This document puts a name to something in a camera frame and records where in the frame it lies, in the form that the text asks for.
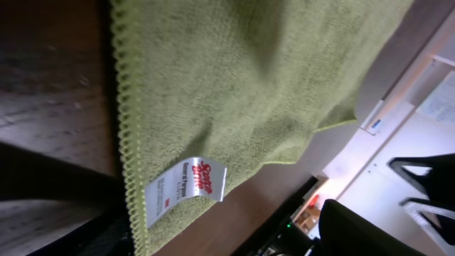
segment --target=red logo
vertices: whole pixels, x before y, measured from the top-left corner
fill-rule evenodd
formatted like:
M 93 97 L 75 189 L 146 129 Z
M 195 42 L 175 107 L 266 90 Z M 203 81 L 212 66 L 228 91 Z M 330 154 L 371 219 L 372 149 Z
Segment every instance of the red logo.
M 193 166 L 194 184 L 200 189 L 205 189 L 205 191 L 209 194 L 212 193 L 210 171 L 212 171 L 210 164 L 204 164 L 204 161 L 201 161 L 200 164 Z

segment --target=cleaning cloth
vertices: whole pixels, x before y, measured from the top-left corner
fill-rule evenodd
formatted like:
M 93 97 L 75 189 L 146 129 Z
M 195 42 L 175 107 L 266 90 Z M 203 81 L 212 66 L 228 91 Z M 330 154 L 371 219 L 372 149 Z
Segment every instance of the cleaning cloth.
M 112 0 L 136 255 L 214 204 L 190 198 L 148 228 L 144 187 L 170 166 L 220 162 L 229 193 L 264 164 L 297 161 L 318 130 L 355 120 L 363 76 L 411 2 Z

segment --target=white tag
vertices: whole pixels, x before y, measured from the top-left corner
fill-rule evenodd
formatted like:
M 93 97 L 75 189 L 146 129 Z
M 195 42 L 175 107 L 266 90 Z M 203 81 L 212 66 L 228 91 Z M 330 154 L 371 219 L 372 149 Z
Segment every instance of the white tag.
M 226 171 L 226 166 L 201 157 L 192 157 L 172 166 L 145 188 L 147 227 L 187 198 L 205 196 L 221 202 Z

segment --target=stitched edge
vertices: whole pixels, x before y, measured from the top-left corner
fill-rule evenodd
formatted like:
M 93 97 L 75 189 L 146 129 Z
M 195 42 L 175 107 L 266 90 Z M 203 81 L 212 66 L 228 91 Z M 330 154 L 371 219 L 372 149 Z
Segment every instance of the stitched edge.
M 140 63 L 136 58 L 139 38 L 134 25 L 137 10 L 132 8 L 136 1 L 111 0 L 113 20 L 111 30 L 114 34 L 112 44 L 117 59 L 120 138 L 119 150 L 122 153 L 123 177 L 125 182 L 125 201 L 134 240 L 135 255 L 150 255 L 151 245 L 147 239 L 146 211 L 143 166 L 140 161 L 141 143 L 139 108 L 141 98 Z

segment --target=red object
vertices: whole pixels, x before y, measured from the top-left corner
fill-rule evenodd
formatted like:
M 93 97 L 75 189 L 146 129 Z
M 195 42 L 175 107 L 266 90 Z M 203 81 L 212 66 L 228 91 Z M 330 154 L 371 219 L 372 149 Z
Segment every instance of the red object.
M 319 200 L 319 195 L 315 195 L 313 199 L 311 199 L 310 203 L 308 204 L 308 207 L 313 208 L 316 203 L 318 203 Z

